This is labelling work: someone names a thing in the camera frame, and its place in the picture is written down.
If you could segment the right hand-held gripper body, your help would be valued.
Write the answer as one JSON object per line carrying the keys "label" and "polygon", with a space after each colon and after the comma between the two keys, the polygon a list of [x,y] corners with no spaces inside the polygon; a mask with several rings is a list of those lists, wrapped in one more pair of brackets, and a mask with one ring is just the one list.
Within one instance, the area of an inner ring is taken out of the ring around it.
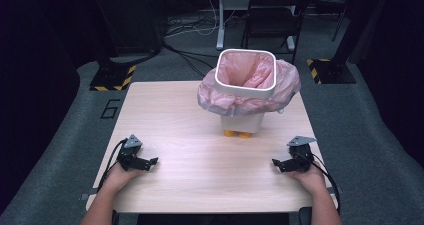
{"label": "right hand-held gripper body", "polygon": [[313,153],[310,144],[316,142],[315,138],[295,136],[288,142],[289,154],[291,155],[291,171],[308,171],[313,163]]}

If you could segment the person's right hand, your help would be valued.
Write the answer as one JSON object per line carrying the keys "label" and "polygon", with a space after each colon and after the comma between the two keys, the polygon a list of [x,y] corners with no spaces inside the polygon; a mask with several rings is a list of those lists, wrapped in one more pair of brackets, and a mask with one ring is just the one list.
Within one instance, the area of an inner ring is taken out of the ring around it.
{"label": "person's right hand", "polygon": [[299,181],[313,197],[327,191],[325,178],[319,166],[311,165],[308,171],[291,171],[286,175]]}

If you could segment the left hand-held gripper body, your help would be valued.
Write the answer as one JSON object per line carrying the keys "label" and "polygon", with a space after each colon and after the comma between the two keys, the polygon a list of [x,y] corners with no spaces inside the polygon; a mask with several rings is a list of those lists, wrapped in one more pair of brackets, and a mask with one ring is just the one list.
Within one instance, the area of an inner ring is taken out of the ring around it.
{"label": "left hand-held gripper body", "polygon": [[141,146],[142,142],[134,134],[131,134],[121,146],[118,152],[117,161],[125,171],[134,169],[134,166],[142,165],[137,157],[137,153]]}

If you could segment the black chair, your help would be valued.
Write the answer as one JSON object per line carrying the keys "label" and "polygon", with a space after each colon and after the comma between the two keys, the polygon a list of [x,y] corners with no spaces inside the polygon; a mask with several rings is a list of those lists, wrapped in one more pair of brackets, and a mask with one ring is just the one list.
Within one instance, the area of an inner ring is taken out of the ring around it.
{"label": "black chair", "polygon": [[282,38],[283,47],[294,38],[291,62],[295,61],[304,15],[311,0],[249,0],[240,46],[247,49],[250,38]]}

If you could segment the dark curtain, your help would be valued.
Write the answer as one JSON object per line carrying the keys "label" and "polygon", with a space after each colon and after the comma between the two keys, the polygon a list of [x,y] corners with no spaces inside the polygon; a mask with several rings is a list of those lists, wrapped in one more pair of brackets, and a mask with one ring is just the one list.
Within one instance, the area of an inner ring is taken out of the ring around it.
{"label": "dark curtain", "polygon": [[78,0],[0,0],[0,215],[77,94]]}
{"label": "dark curtain", "polygon": [[351,53],[381,119],[424,168],[424,0],[354,0],[362,22]]}

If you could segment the pink plastic trash bag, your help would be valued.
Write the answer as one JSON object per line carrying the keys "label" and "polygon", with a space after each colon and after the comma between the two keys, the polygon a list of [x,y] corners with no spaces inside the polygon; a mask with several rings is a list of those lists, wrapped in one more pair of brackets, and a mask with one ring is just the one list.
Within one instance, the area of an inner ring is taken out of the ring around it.
{"label": "pink plastic trash bag", "polygon": [[198,104],[222,116],[279,112],[300,91],[297,68],[262,50],[227,49],[197,91]]}

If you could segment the black striped stand base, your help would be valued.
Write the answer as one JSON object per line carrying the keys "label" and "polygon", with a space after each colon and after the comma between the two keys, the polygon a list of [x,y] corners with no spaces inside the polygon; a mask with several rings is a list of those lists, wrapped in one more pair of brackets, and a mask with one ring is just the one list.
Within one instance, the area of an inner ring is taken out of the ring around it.
{"label": "black striped stand base", "polygon": [[125,90],[130,84],[135,69],[135,65],[113,65],[110,69],[100,68],[90,82],[90,90]]}
{"label": "black striped stand base", "polygon": [[316,84],[355,84],[349,68],[330,59],[308,59],[307,65]]}

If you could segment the person's dark clothing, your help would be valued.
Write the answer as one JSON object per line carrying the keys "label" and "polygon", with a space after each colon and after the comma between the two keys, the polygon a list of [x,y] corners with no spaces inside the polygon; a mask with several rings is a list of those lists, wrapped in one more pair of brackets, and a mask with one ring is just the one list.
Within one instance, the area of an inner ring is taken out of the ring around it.
{"label": "person's dark clothing", "polygon": [[141,214],[137,225],[289,225],[286,213]]}

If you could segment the person's left hand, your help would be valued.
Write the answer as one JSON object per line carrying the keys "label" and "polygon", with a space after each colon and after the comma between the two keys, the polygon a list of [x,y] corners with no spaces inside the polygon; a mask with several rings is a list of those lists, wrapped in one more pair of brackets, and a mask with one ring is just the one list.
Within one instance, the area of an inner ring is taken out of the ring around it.
{"label": "person's left hand", "polygon": [[107,172],[106,179],[103,182],[100,192],[103,194],[116,194],[124,188],[129,181],[141,174],[141,170],[125,170],[121,164],[117,162]]}

